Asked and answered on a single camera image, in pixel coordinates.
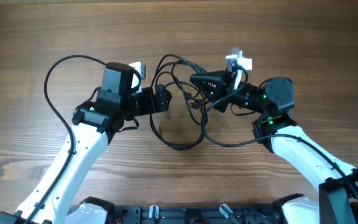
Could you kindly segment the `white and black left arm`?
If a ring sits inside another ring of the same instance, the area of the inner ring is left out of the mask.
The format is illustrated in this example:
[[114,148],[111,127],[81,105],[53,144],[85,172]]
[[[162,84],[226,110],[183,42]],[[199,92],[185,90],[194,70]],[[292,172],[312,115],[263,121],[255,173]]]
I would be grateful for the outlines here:
[[34,191],[15,213],[0,212],[0,223],[116,223],[114,204],[88,197],[74,211],[72,201],[96,159],[124,121],[168,110],[171,93],[163,86],[141,88],[141,62],[109,62],[95,101],[87,100],[73,113],[68,137]]

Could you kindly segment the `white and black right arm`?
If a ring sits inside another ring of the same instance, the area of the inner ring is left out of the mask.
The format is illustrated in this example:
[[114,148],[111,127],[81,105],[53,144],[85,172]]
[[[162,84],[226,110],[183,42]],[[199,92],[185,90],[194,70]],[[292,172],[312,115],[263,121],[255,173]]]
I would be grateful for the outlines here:
[[279,223],[358,223],[358,168],[333,156],[314,142],[294,121],[294,87],[287,77],[273,77],[259,86],[231,78],[228,72],[190,78],[213,107],[228,104],[259,113],[252,122],[254,141],[289,162],[318,191],[312,201],[293,194],[274,203]]

